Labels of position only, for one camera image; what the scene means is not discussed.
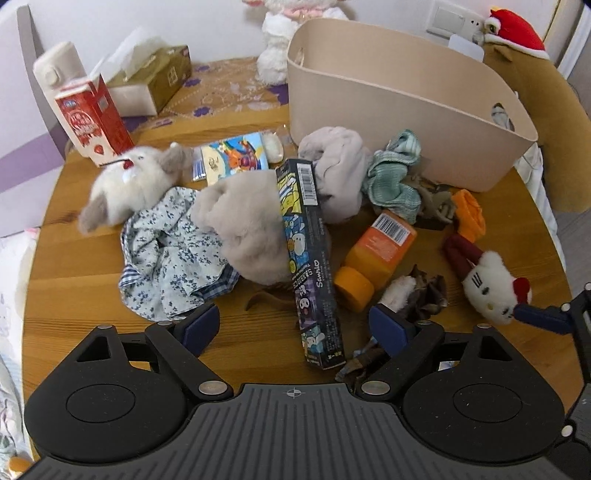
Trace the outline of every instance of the table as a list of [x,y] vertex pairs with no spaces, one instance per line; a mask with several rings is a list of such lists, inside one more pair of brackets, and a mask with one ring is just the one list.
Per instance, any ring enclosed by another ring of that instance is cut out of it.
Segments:
[[[188,127],[142,131],[134,140],[165,148],[171,141],[199,145],[219,138],[271,128],[288,122],[288,107],[211,117],[195,130]],[[111,323],[119,332],[138,332],[148,322],[119,299],[117,282],[123,267],[119,229],[102,228],[88,237],[77,230],[98,171],[78,153],[68,155],[41,230],[28,288],[24,323],[25,397],[96,325]],[[517,173],[512,170],[493,190],[477,194],[488,233],[479,246],[498,251],[514,276],[530,279],[536,306],[561,305],[570,299],[560,261],[536,209]],[[333,267],[375,216],[363,210],[351,222],[332,226]],[[429,274],[445,276],[449,307],[436,320],[448,331],[470,332],[481,321],[465,299],[462,287],[440,253],[448,233],[420,231],[397,274],[417,263]],[[235,290],[216,300],[221,330],[201,360],[237,389],[242,382],[305,384],[330,381],[335,371],[321,372],[304,362],[294,313],[260,304],[244,311],[257,286],[241,280]],[[366,317],[344,314],[347,353],[367,340]],[[517,322],[499,330],[538,369],[560,395],[565,408],[574,402],[582,379],[571,337],[561,337]]]

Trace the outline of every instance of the orange bottle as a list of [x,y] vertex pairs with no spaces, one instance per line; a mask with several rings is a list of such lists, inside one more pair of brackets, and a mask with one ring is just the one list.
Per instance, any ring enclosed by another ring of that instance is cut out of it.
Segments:
[[416,237],[416,230],[396,214],[389,210],[380,214],[335,275],[335,287],[347,308],[359,313],[367,306],[386,286]]

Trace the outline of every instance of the electrical outlet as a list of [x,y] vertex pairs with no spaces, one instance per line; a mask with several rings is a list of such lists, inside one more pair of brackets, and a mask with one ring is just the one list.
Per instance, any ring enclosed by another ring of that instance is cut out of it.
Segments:
[[474,33],[482,30],[484,17],[458,5],[435,1],[427,23],[427,31],[440,37],[450,38],[453,34],[472,41]]

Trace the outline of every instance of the orange label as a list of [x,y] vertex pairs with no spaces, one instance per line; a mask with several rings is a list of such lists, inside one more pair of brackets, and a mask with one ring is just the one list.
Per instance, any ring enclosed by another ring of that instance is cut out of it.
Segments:
[[367,248],[387,264],[395,267],[416,236],[417,233],[413,227],[385,210],[367,229],[358,245]]

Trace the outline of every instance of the blue floral fabric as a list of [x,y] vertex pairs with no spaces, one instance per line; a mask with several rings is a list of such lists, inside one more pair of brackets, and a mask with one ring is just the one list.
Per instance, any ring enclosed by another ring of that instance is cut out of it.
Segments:
[[195,201],[199,192],[174,187],[154,208],[124,224],[119,291],[123,303],[148,320],[183,318],[232,291],[238,281],[238,272],[220,254],[217,235],[201,231],[189,218]]

